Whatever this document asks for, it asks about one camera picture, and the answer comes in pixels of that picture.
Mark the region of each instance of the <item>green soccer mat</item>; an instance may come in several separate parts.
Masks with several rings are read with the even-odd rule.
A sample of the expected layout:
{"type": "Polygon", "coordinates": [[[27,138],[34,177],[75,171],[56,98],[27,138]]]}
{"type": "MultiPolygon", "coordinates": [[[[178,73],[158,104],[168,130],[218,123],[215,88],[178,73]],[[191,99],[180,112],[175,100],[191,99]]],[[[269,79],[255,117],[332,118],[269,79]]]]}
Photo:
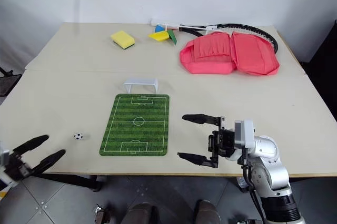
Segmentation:
{"type": "Polygon", "coordinates": [[[169,135],[168,95],[118,94],[103,137],[102,156],[164,156],[169,135]]]}

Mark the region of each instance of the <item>yellow sponge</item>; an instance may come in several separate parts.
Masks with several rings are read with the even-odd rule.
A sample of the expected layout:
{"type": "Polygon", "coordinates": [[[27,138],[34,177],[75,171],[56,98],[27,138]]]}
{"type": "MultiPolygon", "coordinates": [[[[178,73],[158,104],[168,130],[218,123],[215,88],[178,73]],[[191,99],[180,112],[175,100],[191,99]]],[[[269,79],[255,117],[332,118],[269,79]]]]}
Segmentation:
{"type": "Polygon", "coordinates": [[[112,41],[117,43],[123,49],[126,49],[131,45],[135,44],[135,39],[132,36],[130,36],[127,32],[122,30],[112,34],[110,38],[112,39],[112,41]]]}
{"type": "Polygon", "coordinates": [[[169,39],[170,36],[168,32],[164,30],[164,31],[149,34],[149,37],[157,40],[158,42],[162,42],[162,41],[165,41],[166,39],[169,39]]]}

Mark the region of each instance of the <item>blue object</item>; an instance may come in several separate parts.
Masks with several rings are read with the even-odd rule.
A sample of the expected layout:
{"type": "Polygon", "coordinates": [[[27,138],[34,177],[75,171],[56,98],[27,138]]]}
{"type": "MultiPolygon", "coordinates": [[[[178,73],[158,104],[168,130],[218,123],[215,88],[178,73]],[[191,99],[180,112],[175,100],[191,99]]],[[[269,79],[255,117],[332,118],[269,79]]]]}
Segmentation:
{"type": "Polygon", "coordinates": [[[162,26],[157,25],[156,29],[154,30],[155,32],[160,32],[160,31],[164,31],[165,29],[162,26]]]}

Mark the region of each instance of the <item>person's foot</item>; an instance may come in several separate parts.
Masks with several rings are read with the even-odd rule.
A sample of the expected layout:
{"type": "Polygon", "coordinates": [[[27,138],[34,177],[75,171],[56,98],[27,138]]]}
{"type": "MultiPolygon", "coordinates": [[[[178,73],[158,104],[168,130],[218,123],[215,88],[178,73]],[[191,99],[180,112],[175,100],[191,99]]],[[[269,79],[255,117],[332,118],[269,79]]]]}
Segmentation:
{"type": "Polygon", "coordinates": [[[195,224],[220,224],[220,216],[215,206],[207,200],[199,200],[196,203],[195,224]]]}
{"type": "Polygon", "coordinates": [[[130,209],[121,224],[157,224],[160,223],[158,210],[149,203],[142,203],[130,209]]]}

